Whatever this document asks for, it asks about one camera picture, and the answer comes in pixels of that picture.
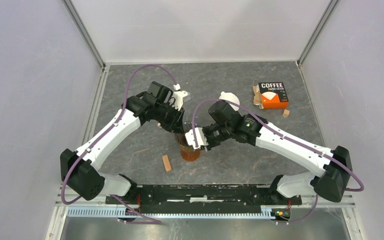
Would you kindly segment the clear smoky ribbed dripper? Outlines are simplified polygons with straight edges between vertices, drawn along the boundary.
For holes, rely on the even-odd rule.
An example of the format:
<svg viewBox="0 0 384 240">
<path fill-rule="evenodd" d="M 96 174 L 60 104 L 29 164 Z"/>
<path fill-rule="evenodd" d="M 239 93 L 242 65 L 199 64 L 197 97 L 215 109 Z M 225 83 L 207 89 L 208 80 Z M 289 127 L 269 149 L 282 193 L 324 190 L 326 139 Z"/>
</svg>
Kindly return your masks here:
<svg viewBox="0 0 384 240">
<path fill-rule="evenodd" d="M 186 133 L 189 132 L 192 129 L 192 123 L 191 122 L 184 122 L 182 124 L 183 131 L 181 133 L 176 133 L 174 135 L 174 139 L 179 145 L 182 145 L 184 147 L 188 147 L 188 142 L 185 137 Z"/>
</svg>

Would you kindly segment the orange glass carafe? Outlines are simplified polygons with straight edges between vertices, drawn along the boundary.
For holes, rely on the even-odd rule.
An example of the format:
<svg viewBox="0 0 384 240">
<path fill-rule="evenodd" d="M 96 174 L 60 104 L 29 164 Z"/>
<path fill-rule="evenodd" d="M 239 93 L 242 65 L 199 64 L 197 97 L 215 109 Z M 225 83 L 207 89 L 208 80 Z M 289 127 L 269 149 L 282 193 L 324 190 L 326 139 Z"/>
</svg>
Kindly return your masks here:
<svg viewBox="0 0 384 240">
<path fill-rule="evenodd" d="M 200 149 L 194 149 L 191 146 L 184 146 L 181 144 L 179 144 L 178 146 L 180 149 L 181 157 L 186 161 L 193 162 L 193 161 L 197 160 L 201 154 Z"/>
</svg>

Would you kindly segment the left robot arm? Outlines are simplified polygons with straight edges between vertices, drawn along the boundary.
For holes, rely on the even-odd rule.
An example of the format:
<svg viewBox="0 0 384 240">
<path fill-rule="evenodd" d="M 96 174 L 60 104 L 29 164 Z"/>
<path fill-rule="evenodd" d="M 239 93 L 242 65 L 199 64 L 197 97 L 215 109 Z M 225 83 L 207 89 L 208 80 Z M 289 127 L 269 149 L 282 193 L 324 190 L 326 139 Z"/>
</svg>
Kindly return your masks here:
<svg viewBox="0 0 384 240">
<path fill-rule="evenodd" d="M 61 179 L 80 198 L 90 201 L 99 194 L 117 195 L 125 204 L 133 203 L 137 190 L 123 175 L 100 173 L 108 156 L 130 134 L 146 122 L 157 121 L 169 133 L 181 134 L 183 104 L 190 93 L 153 81 L 147 91 L 128 97 L 113 119 L 94 137 L 76 150 L 65 149 L 60 155 Z"/>
</svg>

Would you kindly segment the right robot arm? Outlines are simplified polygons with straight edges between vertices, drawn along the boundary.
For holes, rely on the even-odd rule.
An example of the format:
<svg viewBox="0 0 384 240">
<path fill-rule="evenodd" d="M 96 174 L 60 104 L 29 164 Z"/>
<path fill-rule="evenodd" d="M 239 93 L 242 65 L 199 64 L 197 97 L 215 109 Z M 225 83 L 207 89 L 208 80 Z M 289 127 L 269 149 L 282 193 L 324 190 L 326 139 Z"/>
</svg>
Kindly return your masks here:
<svg viewBox="0 0 384 240">
<path fill-rule="evenodd" d="M 226 140 L 270 150 L 301 165 L 307 172 L 296 175 L 279 175 L 269 189 L 269 199 L 282 204 L 288 198 L 316 194 L 339 203 L 351 178 L 351 155 L 347 148 L 320 146 L 291 135 L 265 118 L 249 112 L 246 115 L 235 110 L 235 104 L 216 101 L 208 110 L 214 123 L 195 127 L 190 131 L 188 144 L 195 149 L 212 149 Z"/>
</svg>

